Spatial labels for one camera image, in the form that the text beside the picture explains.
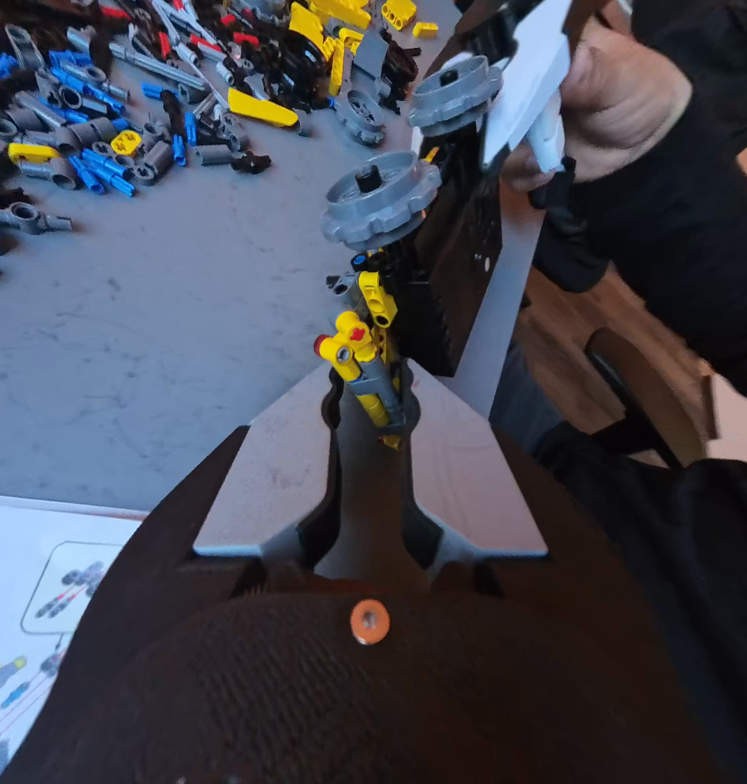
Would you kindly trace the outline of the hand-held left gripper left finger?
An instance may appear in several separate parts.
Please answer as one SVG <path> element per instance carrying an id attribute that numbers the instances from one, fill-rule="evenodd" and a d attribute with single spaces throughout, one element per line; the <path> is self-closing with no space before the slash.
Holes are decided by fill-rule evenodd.
<path id="1" fill-rule="evenodd" d="M 343 382 L 322 366 L 251 421 L 194 540 L 199 557 L 314 568 L 340 530 Z"/>

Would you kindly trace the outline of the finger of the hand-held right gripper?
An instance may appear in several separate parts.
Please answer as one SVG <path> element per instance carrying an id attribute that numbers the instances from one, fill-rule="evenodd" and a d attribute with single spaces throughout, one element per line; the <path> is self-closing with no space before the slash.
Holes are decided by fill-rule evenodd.
<path id="1" fill-rule="evenodd" d="M 550 94 L 549 74 L 555 74 L 557 52 L 564 34 L 570 1 L 539 2 L 515 27 L 515 53 L 508 64 L 495 67 L 502 71 L 501 88 L 490 103 L 485 117 L 480 150 L 480 168 L 497 170 L 506 154 L 528 142 L 528 129 L 534 123 Z"/>

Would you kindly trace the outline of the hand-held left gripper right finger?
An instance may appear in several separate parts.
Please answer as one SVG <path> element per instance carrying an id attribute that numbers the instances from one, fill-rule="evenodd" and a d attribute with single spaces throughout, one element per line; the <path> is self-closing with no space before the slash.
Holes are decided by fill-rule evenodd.
<path id="1" fill-rule="evenodd" d="M 413 360 L 401 398 L 408 428 L 401 533 L 422 569 L 548 554 L 488 421 Z"/>

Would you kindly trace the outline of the yellow toy brick car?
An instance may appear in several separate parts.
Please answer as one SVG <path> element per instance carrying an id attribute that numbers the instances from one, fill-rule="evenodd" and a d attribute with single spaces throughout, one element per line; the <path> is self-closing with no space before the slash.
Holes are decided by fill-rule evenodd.
<path id="1" fill-rule="evenodd" d="M 499 187 L 479 162 L 501 85 L 485 56 L 447 61 L 413 91 L 417 150 L 378 154 L 326 193 L 321 232 L 352 257 L 326 280 L 329 334 L 314 352 L 389 448 L 406 430 L 405 360 L 455 375 L 502 250 Z"/>

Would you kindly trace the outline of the person's right forearm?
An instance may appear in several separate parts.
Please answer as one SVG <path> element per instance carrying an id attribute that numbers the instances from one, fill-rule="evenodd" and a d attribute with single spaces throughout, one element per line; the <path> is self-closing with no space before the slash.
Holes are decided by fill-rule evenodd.
<path id="1" fill-rule="evenodd" d="M 692 100 L 640 159 L 574 181 L 568 209 L 647 310 L 747 397 L 747 175 L 724 121 L 747 113 L 747 2 L 698 2 L 633 39 L 687 76 Z"/>

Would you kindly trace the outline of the person's right hand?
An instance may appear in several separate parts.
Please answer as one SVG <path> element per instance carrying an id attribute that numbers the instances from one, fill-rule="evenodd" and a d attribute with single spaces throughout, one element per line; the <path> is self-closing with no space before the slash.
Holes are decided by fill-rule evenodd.
<path id="1" fill-rule="evenodd" d="M 575 182 L 637 161 L 673 129 L 692 100 L 687 76 L 631 36 L 586 22 L 561 83 L 565 154 Z"/>

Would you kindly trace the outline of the grey black panel brick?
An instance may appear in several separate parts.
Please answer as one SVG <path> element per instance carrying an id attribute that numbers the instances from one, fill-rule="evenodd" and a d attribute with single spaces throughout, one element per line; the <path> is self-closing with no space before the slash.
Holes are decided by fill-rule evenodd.
<path id="1" fill-rule="evenodd" d="M 410 85 L 419 73 L 421 48 L 405 49 L 387 32 L 368 32 L 359 42 L 354 66 L 372 78 L 372 96 L 380 107 L 401 113 Z"/>

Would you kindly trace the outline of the grey toothed wheel hub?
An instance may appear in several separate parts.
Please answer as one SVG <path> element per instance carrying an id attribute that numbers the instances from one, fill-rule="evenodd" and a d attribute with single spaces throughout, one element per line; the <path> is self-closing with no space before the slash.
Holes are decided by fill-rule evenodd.
<path id="1" fill-rule="evenodd" d="M 378 103 L 359 89 L 339 94 L 333 103 L 337 120 L 349 137 L 363 146 L 378 147 L 386 136 L 384 115 Z"/>

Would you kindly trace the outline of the black office chair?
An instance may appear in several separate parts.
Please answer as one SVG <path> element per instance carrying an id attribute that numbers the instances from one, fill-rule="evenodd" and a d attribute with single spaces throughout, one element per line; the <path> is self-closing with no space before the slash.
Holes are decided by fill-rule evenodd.
<path id="1" fill-rule="evenodd" d="M 623 406 L 622 419 L 592 435 L 607 452 L 655 452 L 672 469 L 707 457 L 707 441 L 678 395 L 631 342 L 611 328 L 599 328 L 584 353 Z"/>

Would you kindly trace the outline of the pile of yellow beams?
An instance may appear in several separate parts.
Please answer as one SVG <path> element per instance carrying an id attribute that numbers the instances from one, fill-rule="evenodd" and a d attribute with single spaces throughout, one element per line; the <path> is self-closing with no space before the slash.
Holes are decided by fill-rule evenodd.
<path id="1" fill-rule="evenodd" d="M 353 73 L 372 78 L 354 66 L 359 42 L 368 32 L 387 32 L 403 48 L 437 39 L 438 25 L 423 16 L 416 2 L 311 1 L 290 2 L 287 30 L 300 32 L 319 45 L 327 60 L 324 82 L 336 98 L 350 87 Z"/>

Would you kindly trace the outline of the person's dark trousers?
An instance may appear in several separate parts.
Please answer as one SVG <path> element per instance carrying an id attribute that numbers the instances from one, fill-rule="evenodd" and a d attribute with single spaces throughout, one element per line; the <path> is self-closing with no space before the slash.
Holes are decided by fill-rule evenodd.
<path id="1" fill-rule="evenodd" d="M 642 587 L 691 715 L 728 782 L 747 782 L 747 463 L 684 469 L 606 451 L 555 408 L 514 342 L 489 422 L 606 534 Z"/>

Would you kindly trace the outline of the black toy tyre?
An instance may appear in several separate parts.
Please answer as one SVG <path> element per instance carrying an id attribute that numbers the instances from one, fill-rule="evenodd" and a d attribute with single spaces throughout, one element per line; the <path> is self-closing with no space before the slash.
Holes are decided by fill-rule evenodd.
<path id="1" fill-rule="evenodd" d="M 281 73 L 295 89 L 311 91 L 327 75 L 321 47 L 300 32 L 288 30 L 280 44 Z"/>

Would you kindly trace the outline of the instruction booklet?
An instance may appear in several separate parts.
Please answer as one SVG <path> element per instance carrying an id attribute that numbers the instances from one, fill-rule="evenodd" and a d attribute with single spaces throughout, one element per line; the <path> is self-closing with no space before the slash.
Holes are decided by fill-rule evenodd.
<path id="1" fill-rule="evenodd" d="M 0 496 L 0 776 L 147 512 Z"/>

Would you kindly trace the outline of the yellow curved panel brick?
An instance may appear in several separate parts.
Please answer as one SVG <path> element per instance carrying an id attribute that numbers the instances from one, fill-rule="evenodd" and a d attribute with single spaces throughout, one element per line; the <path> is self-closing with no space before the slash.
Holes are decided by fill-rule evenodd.
<path id="1" fill-rule="evenodd" d="M 227 103 L 231 113 L 276 128 L 291 129 L 299 123 L 298 114 L 288 107 L 258 99 L 234 88 L 228 90 Z"/>

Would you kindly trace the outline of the pile of small brick parts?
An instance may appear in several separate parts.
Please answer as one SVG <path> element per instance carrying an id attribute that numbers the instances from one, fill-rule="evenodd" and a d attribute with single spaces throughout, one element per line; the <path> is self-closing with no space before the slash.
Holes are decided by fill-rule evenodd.
<path id="1" fill-rule="evenodd" d="M 132 198 L 193 160 L 263 172 L 270 158 L 249 151 L 229 88 L 296 112 L 286 130 L 300 136 L 312 111 L 336 117 L 324 82 L 295 89 L 281 73 L 289 3 L 0 2 L 0 181 Z M 74 227 L 0 186 L 0 229 Z"/>

